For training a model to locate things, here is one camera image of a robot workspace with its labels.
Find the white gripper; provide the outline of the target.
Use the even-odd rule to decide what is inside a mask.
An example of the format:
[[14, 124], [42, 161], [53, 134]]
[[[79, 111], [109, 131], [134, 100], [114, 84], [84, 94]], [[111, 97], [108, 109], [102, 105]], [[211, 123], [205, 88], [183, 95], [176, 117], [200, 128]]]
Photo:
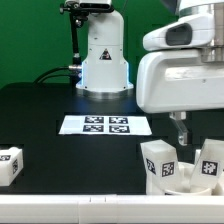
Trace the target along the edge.
[[224, 62], [203, 63], [199, 50], [148, 53], [138, 67], [136, 101], [146, 113], [170, 112], [186, 146], [186, 113], [176, 111], [224, 108]]

